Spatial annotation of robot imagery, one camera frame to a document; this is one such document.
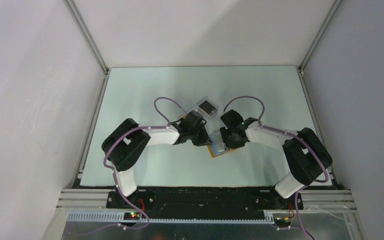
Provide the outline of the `clear plastic card tray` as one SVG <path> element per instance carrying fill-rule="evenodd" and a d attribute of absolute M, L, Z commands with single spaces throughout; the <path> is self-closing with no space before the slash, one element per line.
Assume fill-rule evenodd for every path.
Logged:
<path fill-rule="evenodd" d="M 182 113 L 177 118 L 184 118 L 187 116 L 187 113 L 191 111 L 196 111 L 200 113 L 205 119 L 211 119 L 215 117 L 218 113 L 219 106 L 211 101 L 208 96 L 204 96 L 197 103 L 186 110 L 186 113 Z"/>

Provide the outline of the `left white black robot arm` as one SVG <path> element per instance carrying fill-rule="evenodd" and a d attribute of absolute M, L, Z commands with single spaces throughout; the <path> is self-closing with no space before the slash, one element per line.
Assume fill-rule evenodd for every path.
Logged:
<path fill-rule="evenodd" d="M 120 193 L 118 201 L 125 208 L 136 206 L 137 184 L 132 168 L 146 147 L 179 145 L 187 141 L 196 147 L 209 146 L 213 141 L 206 130 L 206 123 L 195 110 L 166 125 L 142 126 L 132 118 L 124 120 L 101 145 L 105 153 L 103 165 L 111 170 L 115 187 Z"/>

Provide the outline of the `orange leather card holder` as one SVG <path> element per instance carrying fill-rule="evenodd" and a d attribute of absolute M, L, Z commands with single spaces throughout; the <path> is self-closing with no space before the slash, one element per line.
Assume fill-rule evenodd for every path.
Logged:
<path fill-rule="evenodd" d="M 222 135 L 219 131 L 215 131 L 210 134 L 209 138 L 211 140 L 211 143 L 207 146 L 207 148 L 212 158 L 217 158 L 219 156 L 234 151 L 233 149 L 230 149 L 225 145 L 222 139 Z"/>

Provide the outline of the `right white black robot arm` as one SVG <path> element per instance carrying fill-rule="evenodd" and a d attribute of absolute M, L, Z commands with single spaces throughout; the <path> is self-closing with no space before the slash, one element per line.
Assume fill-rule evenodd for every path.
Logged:
<path fill-rule="evenodd" d="M 313 182 L 327 183 L 328 168 L 333 159 L 316 133 L 305 127 L 291 131 L 263 124 L 259 119 L 244 119 L 231 109 L 220 117 L 224 126 L 220 128 L 221 139 L 229 150 L 239 149 L 247 143 L 257 143 L 283 151 L 289 172 L 274 186 L 271 204 L 284 209 L 291 196 Z"/>

